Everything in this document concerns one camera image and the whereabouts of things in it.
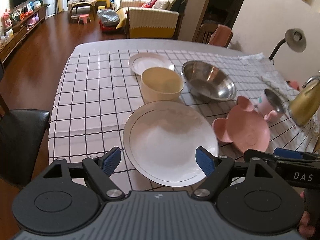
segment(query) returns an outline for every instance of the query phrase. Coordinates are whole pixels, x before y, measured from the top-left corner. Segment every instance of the tv cabinet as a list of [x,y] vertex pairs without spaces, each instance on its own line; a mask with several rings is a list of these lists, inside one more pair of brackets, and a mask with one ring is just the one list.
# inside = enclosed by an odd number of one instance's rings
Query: tv cabinet
[[[39,21],[29,30],[27,29],[27,20],[31,17],[34,16],[34,14],[38,13]],[[35,9],[33,11],[33,14],[25,17],[22,21],[17,22],[15,26],[12,27],[13,29],[13,37],[11,40],[8,42],[7,45],[5,45],[1,50],[0,50],[0,60],[1,62],[5,62],[8,56],[11,54],[11,52],[14,51],[14,49],[22,43],[22,41],[27,38],[28,34],[31,33],[34,28],[40,24],[42,21],[45,20],[45,17],[47,15],[46,12],[46,7],[41,6],[38,9]]]

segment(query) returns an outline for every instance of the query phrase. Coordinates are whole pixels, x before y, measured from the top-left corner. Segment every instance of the pink plate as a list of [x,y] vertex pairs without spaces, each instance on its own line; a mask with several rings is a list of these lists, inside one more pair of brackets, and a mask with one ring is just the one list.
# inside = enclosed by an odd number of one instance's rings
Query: pink plate
[[247,98],[239,96],[237,101],[227,118],[218,118],[212,124],[218,140],[232,142],[242,153],[248,149],[264,152],[270,141],[267,122]]

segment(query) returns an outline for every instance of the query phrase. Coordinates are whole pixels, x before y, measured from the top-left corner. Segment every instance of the beige bowl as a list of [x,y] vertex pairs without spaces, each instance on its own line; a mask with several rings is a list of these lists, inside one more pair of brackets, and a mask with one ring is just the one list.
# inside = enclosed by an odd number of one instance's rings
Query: beige bowl
[[148,103],[176,100],[182,89],[181,77],[170,69],[148,68],[141,75],[141,93],[143,99]]

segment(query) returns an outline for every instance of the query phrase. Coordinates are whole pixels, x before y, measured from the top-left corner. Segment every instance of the sofa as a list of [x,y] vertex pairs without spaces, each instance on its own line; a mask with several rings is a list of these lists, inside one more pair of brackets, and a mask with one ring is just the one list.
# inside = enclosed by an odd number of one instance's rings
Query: sofa
[[141,8],[149,0],[119,0],[117,14],[128,38],[177,39],[188,0],[168,0],[164,9]]

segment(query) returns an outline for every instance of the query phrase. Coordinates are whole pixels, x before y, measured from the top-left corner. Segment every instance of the metal bowl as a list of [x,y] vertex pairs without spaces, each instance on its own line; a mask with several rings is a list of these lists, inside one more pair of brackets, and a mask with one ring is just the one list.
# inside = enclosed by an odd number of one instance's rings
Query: metal bowl
[[228,101],[236,96],[236,88],[230,78],[208,63],[188,61],[182,66],[182,75],[190,93],[203,100]]

